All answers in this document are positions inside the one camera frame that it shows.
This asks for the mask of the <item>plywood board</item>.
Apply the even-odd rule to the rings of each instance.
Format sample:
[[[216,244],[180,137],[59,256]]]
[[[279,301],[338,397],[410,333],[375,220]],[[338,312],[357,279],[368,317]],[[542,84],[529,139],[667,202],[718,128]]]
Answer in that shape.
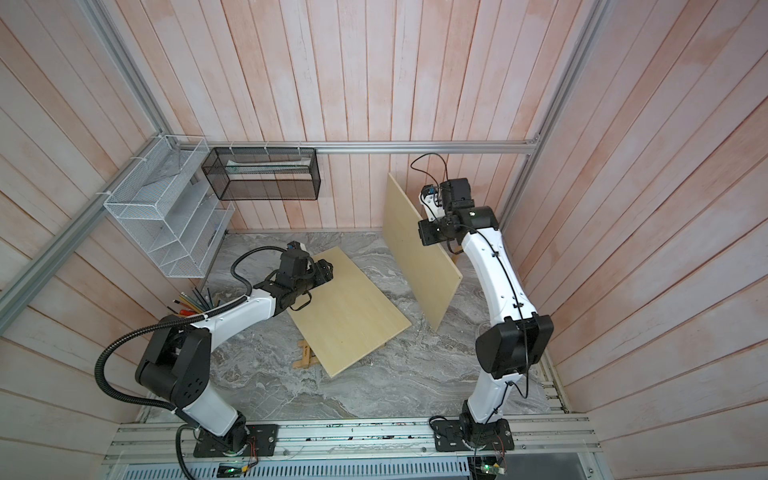
[[[388,175],[383,238],[433,331],[437,331],[463,275],[439,245],[424,246],[422,219],[392,174]]]
[[[303,339],[333,378],[411,322],[338,247],[316,256],[333,265],[333,279],[311,291],[310,304],[289,312]]]

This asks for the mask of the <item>wooden easel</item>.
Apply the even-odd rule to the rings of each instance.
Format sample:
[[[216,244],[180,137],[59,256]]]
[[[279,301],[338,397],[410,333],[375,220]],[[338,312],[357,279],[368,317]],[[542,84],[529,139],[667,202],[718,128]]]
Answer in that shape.
[[[301,358],[293,362],[293,369],[308,369],[311,366],[319,364],[318,357],[304,339],[299,340],[297,346],[300,349]]]

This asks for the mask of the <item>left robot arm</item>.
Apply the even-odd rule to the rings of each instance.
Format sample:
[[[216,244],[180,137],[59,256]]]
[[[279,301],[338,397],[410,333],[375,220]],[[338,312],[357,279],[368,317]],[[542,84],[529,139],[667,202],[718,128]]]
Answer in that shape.
[[[249,256],[264,251],[280,254],[276,270],[252,284],[236,272]],[[282,247],[258,247],[237,258],[231,275],[246,288],[243,295],[205,312],[200,318],[167,316],[154,332],[135,374],[138,383],[169,403],[168,409],[217,442],[226,451],[239,453],[247,442],[244,415],[210,385],[212,352],[241,331],[287,309],[294,311],[311,291],[333,279],[333,265],[315,260],[299,242]]]

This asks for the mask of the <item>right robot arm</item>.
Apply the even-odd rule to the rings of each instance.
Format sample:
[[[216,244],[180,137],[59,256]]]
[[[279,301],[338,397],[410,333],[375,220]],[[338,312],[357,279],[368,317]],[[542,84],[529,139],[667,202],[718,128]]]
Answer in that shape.
[[[475,388],[457,420],[435,417],[438,440],[459,441],[481,450],[512,445],[503,406],[511,394],[526,399],[530,368],[537,364],[554,332],[526,296],[505,251],[493,210],[477,206],[465,178],[428,184],[419,194],[427,218],[418,223],[423,245],[455,242],[466,255],[488,305],[490,328],[475,341],[481,368]]]

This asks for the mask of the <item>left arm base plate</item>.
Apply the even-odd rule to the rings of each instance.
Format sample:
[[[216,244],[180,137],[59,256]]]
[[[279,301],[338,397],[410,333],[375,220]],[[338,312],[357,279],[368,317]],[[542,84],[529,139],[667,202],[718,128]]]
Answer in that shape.
[[[278,431],[277,424],[234,425],[224,436],[215,436],[201,429],[193,457],[270,457],[274,455]]]

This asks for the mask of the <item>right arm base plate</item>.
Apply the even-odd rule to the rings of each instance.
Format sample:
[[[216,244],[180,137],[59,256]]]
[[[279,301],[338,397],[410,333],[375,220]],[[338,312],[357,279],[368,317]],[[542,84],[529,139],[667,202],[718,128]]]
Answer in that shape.
[[[498,451],[515,449],[509,423],[499,419],[487,424],[476,423],[471,417],[449,420],[435,416],[428,420],[438,452]]]

